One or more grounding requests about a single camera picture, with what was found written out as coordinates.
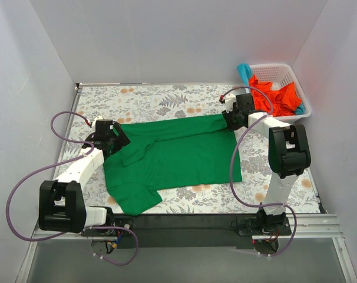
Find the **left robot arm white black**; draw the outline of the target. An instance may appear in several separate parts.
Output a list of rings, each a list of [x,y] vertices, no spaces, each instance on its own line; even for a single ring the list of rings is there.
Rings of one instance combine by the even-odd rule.
[[[120,123],[97,117],[94,130],[82,143],[79,159],[55,180],[44,181],[39,189],[39,228],[45,231],[80,233],[95,229],[104,236],[115,230],[110,208],[86,206],[82,189],[104,162],[130,144]]]

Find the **green t shirt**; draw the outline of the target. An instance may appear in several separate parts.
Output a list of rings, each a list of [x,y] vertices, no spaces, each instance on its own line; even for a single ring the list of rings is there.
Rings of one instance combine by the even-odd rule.
[[[125,214],[162,201],[159,190],[242,181],[235,134],[222,114],[122,124],[130,144],[104,162],[107,192]]]

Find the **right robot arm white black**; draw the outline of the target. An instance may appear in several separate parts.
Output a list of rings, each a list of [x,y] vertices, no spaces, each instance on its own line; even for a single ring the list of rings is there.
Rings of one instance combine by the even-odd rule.
[[[268,161],[272,171],[267,194],[258,208],[256,226],[263,234],[272,233],[286,217],[290,191],[311,164],[306,129],[302,124],[282,122],[254,108],[253,96],[225,94],[222,115],[230,130],[254,129],[268,139]]]

